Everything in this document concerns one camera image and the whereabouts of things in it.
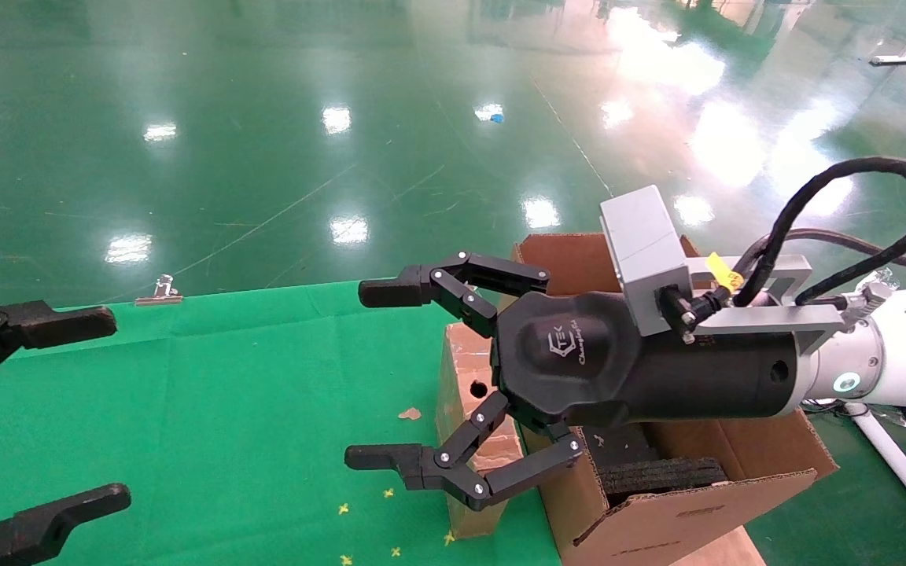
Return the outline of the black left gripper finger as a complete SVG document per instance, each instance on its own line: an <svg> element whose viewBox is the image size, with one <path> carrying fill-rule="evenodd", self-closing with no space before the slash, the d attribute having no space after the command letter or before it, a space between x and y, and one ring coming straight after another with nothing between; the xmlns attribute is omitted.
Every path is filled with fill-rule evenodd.
<svg viewBox="0 0 906 566"><path fill-rule="evenodd" d="M0 305L0 365L19 350L44 350L115 333L114 313L105 306L61 312L42 300Z"/></svg>
<svg viewBox="0 0 906 566"><path fill-rule="evenodd" d="M80 524L122 512L131 505L130 488L111 483L0 520L0 565L36 565L54 559Z"/></svg>

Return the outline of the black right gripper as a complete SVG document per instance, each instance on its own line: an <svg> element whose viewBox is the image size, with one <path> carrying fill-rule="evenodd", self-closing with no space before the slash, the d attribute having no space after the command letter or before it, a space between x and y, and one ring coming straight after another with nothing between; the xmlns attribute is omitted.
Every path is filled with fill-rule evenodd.
<svg viewBox="0 0 906 566"><path fill-rule="evenodd" d="M492 338L491 393L442 447L352 445L353 470L391 469L409 491L445 491L471 511L539 486L584 455L571 426L772 417L790 407L798 357L790 333L644 336L620 293L549 296L550 271L460 252L407 265L393 278L359 281L366 308L435 303L478 336ZM521 297L499 313L486 289ZM539 422L549 447L481 474L469 461L507 417Z"/></svg>

